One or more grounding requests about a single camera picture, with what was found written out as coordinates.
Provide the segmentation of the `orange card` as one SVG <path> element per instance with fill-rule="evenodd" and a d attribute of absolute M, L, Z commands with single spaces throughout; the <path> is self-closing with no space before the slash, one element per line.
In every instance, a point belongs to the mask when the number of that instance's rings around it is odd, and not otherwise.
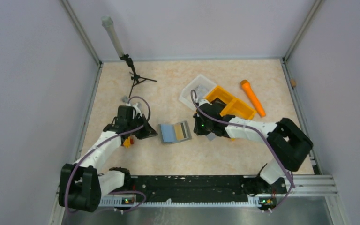
<path fill-rule="evenodd" d="M 190 138 L 189 126 L 187 121 L 174 124 L 175 137 L 177 141 L 184 141 Z"/>

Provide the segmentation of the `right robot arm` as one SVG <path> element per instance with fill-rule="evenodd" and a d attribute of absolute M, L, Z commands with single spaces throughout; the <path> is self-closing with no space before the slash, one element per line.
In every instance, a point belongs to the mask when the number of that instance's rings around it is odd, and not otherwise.
<path fill-rule="evenodd" d="M 256 187 L 260 192 L 269 193 L 282 176 L 295 186 L 292 173 L 299 170 L 312 150 L 313 142 L 291 119 L 258 122 L 231 114 L 220 116 L 217 107 L 205 99 L 194 105 L 196 135 L 247 139 L 267 146 L 273 159 L 259 172 Z"/>

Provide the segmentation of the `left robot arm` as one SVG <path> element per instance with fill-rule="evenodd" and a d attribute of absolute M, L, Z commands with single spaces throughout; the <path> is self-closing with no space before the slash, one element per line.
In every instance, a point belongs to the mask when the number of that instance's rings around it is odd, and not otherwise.
<path fill-rule="evenodd" d="M 95 144 L 80 159 L 64 164 L 60 172 L 59 205 L 66 210 L 94 212 L 102 196 L 117 190 L 121 194 L 130 191 L 132 182 L 127 169 L 113 169 L 101 174 L 108 158 L 126 140 L 134 135 L 137 139 L 157 136 L 138 105 L 121 105 L 117 116 L 107 124 Z"/>

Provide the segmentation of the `grey leather card holder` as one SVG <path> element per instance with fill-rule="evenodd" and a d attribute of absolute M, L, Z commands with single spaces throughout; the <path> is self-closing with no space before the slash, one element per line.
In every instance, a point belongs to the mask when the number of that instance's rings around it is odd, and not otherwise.
<path fill-rule="evenodd" d="M 191 131 L 187 121 L 175 124 L 159 124 L 160 138 L 163 144 L 174 144 L 192 139 Z"/>

